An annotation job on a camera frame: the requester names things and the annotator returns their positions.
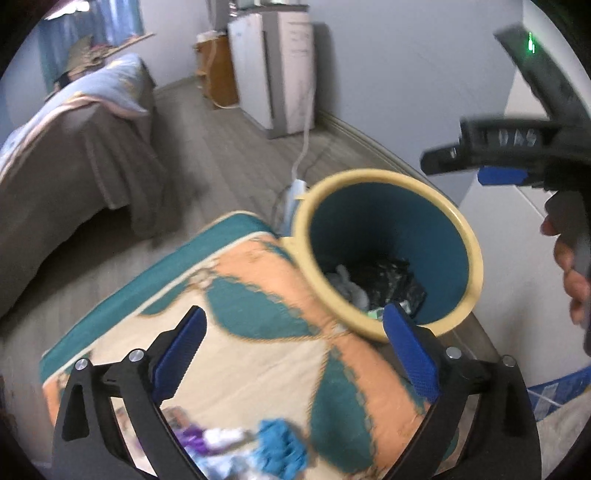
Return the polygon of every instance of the human hand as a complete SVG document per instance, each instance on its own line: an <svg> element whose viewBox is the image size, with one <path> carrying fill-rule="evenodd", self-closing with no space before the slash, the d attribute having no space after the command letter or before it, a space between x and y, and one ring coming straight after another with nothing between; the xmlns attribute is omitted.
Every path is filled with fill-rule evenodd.
<svg viewBox="0 0 591 480"><path fill-rule="evenodd" d="M542 223L540 231L547 236L558 235L558 231L548 217ZM580 325L584 319L583 303L591 296L591 285L584 276L573 270L573 249L564 243L560 237L558 237L554 245L554 260L564 271L564 291L572 298L570 301L570 319L575 325Z"/></svg>

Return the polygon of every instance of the green indicator light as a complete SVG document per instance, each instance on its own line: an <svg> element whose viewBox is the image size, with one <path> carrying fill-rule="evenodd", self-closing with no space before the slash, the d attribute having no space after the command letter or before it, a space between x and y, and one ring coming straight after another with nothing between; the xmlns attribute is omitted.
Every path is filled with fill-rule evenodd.
<svg viewBox="0 0 591 480"><path fill-rule="evenodd" d="M530 32L530 40L527 43L527 49L530 52L535 53L535 43L534 43L534 39L531 37L531 32Z"/></svg>

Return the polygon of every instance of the blanket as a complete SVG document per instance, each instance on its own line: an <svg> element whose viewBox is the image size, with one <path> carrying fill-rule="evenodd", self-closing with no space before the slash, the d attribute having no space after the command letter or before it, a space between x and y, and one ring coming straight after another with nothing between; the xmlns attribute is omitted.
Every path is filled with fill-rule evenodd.
<svg viewBox="0 0 591 480"><path fill-rule="evenodd" d="M425 399L325 309L271 229L238 212L106 299L44 355L52 421L77 359L118 362L192 305L205 310L207 335L163 409L181 408L203 428L253 432L261 420L284 418L308 445L310 480L379 477L424 418ZM128 423L122 428L145 465Z"/></svg>

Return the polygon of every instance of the blue curtain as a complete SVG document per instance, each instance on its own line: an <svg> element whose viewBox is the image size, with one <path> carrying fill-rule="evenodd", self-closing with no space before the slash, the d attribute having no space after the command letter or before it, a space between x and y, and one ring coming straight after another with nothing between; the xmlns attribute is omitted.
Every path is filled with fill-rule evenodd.
<svg viewBox="0 0 591 480"><path fill-rule="evenodd" d="M132 35L143 35L138 0L89 0L88 12L75 12L39 24L41 67L47 91L64 73L70 47L92 35L92 45L120 46Z"/></svg>

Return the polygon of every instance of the white cable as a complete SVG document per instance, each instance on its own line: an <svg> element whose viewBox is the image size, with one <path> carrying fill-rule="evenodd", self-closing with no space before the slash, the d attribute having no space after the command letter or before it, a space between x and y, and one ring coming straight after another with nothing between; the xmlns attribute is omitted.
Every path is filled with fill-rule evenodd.
<svg viewBox="0 0 591 480"><path fill-rule="evenodd" d="M292 183L297 180L297 169L300 168L300 164L308 154L308 148L310 146L310 127L312 124L312 116L314 115L314 96L316 94L316 74L314 72L314 62L311 62L310 66L310 91L308 93L308 105L306 108L306 118L304 120L304 146L301 149L300 156L295 161L291 168L291 181Z"/></svg>
<svg viewBox="0 0 591 480"><path fill-rule="evenodd" d="M218 108L223 108L224 110L233 110L235 108L240 108L240 104L235 103L234 105L228 105L228 106L222 106L219 103L217 103L212 95L212 79L210 77L210 73L211 73L211 69L213 66L213 61L216 57L216 53L217 53L217 31L216 31L216 17L217 17L217 8L214 5L213 6L213 12L212 12L212 30L214 32L216 32L216 36L212 38L212 42L213 42L213 47L211 52L209 53L209 58L207 60L207 65L205 67L205 78L206 78L206 82L207 82L207 90L209 91L209 99L212 101L212 103L218 107Z"/></svg>

